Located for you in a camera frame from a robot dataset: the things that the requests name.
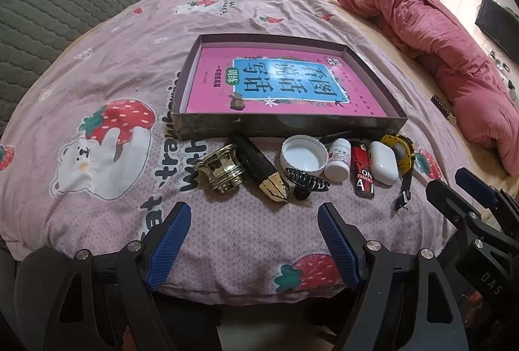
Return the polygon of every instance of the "screw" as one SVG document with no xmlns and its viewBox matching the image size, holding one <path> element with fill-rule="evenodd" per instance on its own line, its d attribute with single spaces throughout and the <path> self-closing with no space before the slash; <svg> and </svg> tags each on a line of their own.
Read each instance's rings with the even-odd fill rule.
<svg viewBox="0 0 519 351">
<path fill-rule="evenodd" d="M 422 249 L 420 254 L 428 260 L 434 257 L 434 253 L 429 249 Z"/>
<path fill-rule="evenodd" d="M 88 257 L 88 250 L 79 250 L 76 254 L 78 260 L 85 260 Z"/>
<path fill-rule="evenodd" d="M 375 240 L 368 241 L 367 245 L 368 245 L 368 248 L 372 251 L 378 251 L 382 247 L 381 244 Z"/>
<path fill-rule="evenodd" d="M 141 249 L 141 242 L 140 241 L 132 241 L 128 245 L 128 250 L 130 251 L 139 251 Z"/>
</svg>

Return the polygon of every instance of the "box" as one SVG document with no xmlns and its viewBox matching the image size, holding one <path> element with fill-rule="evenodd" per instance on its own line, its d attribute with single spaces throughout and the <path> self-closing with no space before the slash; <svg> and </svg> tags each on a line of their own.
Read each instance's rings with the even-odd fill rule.
<svg viewBox="0 0 519 351">
<path fill-rule="evenodd" d="M 398 102 L 349 47 L 292 36 L 201 35 L 172 97 L 179 139 L 397 133 Z"/>
</svg>

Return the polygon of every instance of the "green label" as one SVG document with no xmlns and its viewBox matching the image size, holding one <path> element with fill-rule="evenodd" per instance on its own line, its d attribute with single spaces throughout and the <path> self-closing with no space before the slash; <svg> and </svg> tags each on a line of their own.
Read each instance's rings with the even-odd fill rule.
<svg viewBox="0 0 519 351">
<path fill-rule="evenodd" d="M 225 82 L 231 86 L 236 86 L 240 83 L 240 73 L 238 73 L 236 67 L 229 67 L 225 70 Z"/>
</svg>

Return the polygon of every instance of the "patterned cloth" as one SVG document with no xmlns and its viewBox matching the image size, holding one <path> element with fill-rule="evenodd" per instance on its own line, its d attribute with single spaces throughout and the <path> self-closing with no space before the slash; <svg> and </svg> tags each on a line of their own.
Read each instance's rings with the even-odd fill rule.
<svg viewBox="0 0 519 351">
<path fill-rule="evenodd" d="M 345 43 L 409 117 L 402 133 L 422 156 L 412 199 L 394 213 L 400 182 L 357 197 L 349 182 L 282 206 L 250 180 L 221 195 L 193 164 L 226 139 L 178 141 L 171 94 L 201 33 L 263 33 Z M 279 169 L 283 139 L 254 143 Z M 334 203 L 346 223 L 388 249 L 438 253 L 454 231 L 425 186 L 469 167 L 429 98 L 325 0 L 142 0 L 89 32 L 42 75 L 7 125 L 0 165 L 0 235 L 15 259 L 54 247 L 72 257 L 120 250 L 161 223 L 176 202 L 191 229 L 161 291 L 209 304 L 331 297 L 342 284 L 319 232 Z"/>
</svg>

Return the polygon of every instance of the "pill bottle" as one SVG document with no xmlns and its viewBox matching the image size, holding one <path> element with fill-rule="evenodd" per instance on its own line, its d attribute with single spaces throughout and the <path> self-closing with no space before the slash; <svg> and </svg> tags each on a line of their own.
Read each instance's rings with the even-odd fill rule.
<svg viewBox="0 0 519 351">
<path fill-rule="evenodd" d="M 335 140 L 328 149 L 328 163 L 324 176 L 334 183 L 342 183 L 350 177 L 351 145 L 346 139 Z"/>
</svg>

